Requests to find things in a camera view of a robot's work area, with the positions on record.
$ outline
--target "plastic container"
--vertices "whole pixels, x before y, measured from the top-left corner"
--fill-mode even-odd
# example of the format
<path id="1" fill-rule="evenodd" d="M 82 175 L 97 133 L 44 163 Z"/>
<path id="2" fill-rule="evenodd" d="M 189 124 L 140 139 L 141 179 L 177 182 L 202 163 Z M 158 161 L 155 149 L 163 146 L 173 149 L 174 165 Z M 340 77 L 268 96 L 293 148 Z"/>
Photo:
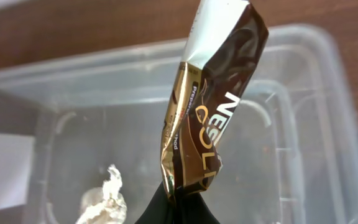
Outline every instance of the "plastic container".
<path id="1" fill-rule="evenodd" d="M 160 132 L 184 44 L 0 71 L 0 102 L 36 111 L 37 122 L 1 112 L 5 132 L 12 120 L 36 126 L 24 223 L 74 223 L 110 164 L 122 174 L 126 223 L 137 220 L 161 181 Z M 270 30 L 219 145 L 224 167 L 202 193 L 221 223 L 358 223 L 358 125 L 345 78 L 323 31 Z"/>

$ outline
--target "nescafe gold packet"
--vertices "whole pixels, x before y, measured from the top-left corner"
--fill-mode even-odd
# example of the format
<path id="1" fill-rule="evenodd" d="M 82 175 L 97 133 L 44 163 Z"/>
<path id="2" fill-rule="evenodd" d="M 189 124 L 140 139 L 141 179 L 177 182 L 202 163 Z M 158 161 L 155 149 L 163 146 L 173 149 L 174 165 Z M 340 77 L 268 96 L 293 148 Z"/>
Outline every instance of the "nescafe gold packet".
<path id="1" fill-rule="evenodd" d="M 162 131 L 160 165 L 170 201 L 207 190 L 222 168 L 219 140 L 268 36 L 249 1 L 201 0 Z"/>

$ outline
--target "brown wooden surface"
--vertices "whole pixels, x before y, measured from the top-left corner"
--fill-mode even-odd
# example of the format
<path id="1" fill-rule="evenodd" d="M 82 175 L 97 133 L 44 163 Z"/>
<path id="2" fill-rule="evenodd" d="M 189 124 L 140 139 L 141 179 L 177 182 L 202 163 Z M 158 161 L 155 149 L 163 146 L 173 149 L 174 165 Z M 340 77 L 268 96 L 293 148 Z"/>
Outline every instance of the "brown wooden surface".
<path id="1" fill-rule="evenodd" d="M 254 0 L 269 26 L 307 22 L 336 39 L 358 111 L 358 0 Z M 198 0 L 33 0 L 0 11 L 0 68 L 186 37 Z"/>

